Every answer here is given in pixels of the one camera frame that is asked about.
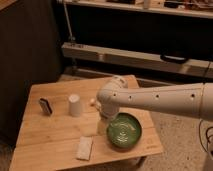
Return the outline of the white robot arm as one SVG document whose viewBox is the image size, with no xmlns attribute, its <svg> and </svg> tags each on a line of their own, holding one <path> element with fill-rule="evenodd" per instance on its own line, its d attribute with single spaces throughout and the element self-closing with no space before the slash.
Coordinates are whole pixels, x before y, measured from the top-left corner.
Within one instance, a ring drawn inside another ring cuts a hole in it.
<svg viewBox="0 0 213 171">
<path fill-rule="evenodd" d="M 109 122 L 122 108 L 147 110 L 199 118 L 213 122 L 213 83 L 163 87 L 129 88 L 122 76 L 114 76 L 97 92 L 100 104 L 98 132 L 104 134 Z"/>
</svg>

